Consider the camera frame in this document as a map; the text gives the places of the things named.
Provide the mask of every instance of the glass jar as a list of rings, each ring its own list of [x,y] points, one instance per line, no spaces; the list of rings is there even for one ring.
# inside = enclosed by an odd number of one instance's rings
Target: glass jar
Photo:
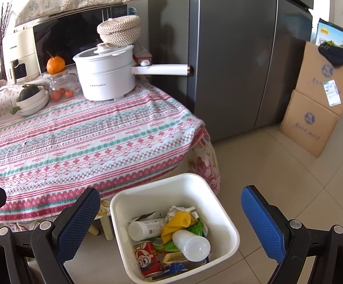
[[[74,73],[61,73],[51,76],[51,83],[49,85],[49,95],[55,102],[61,99],[73,98],[81,92],[81,85],[78,76]]]

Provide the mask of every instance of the yellow logo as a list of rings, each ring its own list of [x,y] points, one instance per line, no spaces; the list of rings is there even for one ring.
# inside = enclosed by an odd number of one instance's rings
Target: yellow logo
[[[326,36],[329,35],[329,30],[328,30],[327,28],[325,28],[325,27],[322,27],[322,28],[320,29],[320,32],[321,32],[322,34],[325,34]]]

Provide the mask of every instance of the dried branches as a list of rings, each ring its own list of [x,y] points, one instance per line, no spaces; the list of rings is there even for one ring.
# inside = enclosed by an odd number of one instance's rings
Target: dried branches
[[[6,73],[4,71],[4,57],[3,57],[3,50],[2,50],[2,40],[4,36],[6,35],[8,24],[10,21],[10,17],[12,14],[11,7],[12,2],[7,2],[6,6],[4,6],[4,3],[2,3],[2,7],[0,9],[0,63],[1,63],[1,78],[6,78]]]

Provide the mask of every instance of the electric cooking pot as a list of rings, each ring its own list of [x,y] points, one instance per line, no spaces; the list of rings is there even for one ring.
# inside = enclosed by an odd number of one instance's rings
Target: electric cooking pot
[[[141,66],[135,66],[133,47],[109,47],[102,43],[73,58],[88,100],[122,98],[135,87],[135,75],[188,75],[190,68],[183,64],[151,65],[143,60]]]

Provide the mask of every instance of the black cloth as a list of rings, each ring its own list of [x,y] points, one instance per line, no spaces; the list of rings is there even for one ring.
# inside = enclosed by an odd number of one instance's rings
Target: black cloth
[[[322,43],[318,47],[320,52],[334,67],[343,65],[343,48]]]

